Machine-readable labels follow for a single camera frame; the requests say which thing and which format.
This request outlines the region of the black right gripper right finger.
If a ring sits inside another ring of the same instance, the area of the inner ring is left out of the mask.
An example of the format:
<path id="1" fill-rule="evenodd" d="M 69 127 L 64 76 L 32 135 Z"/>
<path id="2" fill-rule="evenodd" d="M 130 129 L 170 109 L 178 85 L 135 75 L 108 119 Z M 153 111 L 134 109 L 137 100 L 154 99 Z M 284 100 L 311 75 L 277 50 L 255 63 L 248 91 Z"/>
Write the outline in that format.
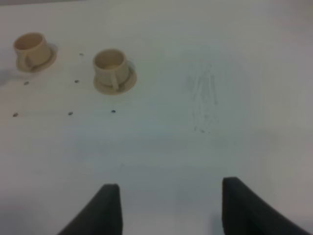
<path id="1" fill-rule="evenodd" d="M 223 178 L 222 224 L 225 235 L 307 235 L 237 177 Z"/>

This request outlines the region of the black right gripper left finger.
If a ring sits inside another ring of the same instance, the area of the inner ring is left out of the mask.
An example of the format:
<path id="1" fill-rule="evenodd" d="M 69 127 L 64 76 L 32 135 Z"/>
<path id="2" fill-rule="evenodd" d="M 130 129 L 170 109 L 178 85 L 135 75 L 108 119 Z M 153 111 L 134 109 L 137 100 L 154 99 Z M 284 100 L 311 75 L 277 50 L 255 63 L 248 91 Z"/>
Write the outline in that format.
<path id="1" fill-rule="evenodd" d="M 59 234 L 122 235 L 123 216 L 119 185 L 103 185 Z"/>

